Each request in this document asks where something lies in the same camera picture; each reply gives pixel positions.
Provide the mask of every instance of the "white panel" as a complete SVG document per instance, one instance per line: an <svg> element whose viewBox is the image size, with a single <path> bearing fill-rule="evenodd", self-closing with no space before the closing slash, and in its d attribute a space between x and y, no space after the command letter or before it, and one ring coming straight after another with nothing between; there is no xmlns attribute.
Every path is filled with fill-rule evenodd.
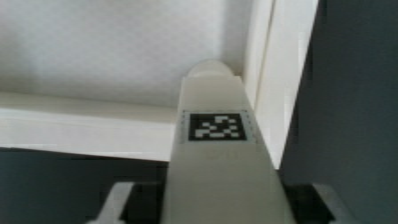
<svg viewBox="0 0 398 224"><path fill-rule="evenodd" d="M317 0L275 0L273 4L255 117L273 165L278 167Z"/></svg>
<svg viewBox="0 0 398 224"><path fill-rule="evenodd" d="M175 109L0 92L0 147L168 161Z"/></svg>
<svg viewBox="0 0 398 224"><path fill-rule="evenodd" d="M252 0L5 0L0 90L175 105L204 59L241 72Z"/></svg>

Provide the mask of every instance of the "gray background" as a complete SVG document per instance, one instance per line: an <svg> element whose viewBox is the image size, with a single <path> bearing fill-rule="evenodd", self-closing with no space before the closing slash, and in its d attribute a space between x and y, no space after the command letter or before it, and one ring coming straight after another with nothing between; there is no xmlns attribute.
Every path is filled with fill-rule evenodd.
<svg viewBox="0 0 398 224"><path fill-rule="evenodd" d="M364 223L398 223L398 1L319 1L287 184L328 184Z"/></svg>
<svg viewBox="0 0 398 224"><path fill-rule="evenodd" d="M133 182L157 183L157 192L133 188L120 219L156 224L165 173L165 162L0 148L0 223L85 224L97 218L113 184Z"/></svg>

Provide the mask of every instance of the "dark gray surface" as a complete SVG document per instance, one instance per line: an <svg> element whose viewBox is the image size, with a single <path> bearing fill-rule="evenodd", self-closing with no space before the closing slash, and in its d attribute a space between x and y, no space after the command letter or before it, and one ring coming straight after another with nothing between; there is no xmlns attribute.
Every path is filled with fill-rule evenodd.
<svg viewBox="0 0 398 224"><path fill-rule="evenodd" d="M398 223L398 1L319 1L280 175Z"/></svg>
<svg viewBox="0 0 398 224"><path fill-rule="evenodd" d="M120 219L156 224L165 172L165 162L0 148L0 223L85 224L111 185L127 181L134 187Z"/></svg>

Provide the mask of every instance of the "qr-like marker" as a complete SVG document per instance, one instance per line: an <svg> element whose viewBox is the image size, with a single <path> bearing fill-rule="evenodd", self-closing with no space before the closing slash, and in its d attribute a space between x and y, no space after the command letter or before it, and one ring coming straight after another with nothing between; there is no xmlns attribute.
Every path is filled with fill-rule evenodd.
<svg viewBox="0 0 398 224"><path fill-rule="evenodd" d="M189 141L246 140L239 114L189 114Z"/></svg>

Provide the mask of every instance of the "white wall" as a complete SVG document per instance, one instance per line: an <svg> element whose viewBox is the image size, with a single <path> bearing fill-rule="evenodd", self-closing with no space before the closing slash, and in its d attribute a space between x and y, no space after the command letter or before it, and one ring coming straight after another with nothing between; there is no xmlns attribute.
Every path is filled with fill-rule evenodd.
<svg viewBox="0 0 398 224"><path fill-rule="evenodd" d="M317 0L257 0L248 38L244 87L275 167L280 164ZM269 18L260 11L271 11Z"/></svg>
<svg viewBox="0 0 398 224"><path fill-rule="evenodd" d="M197 62L241 72L252 0L0 3L0 91L173 106Z"/></svg>

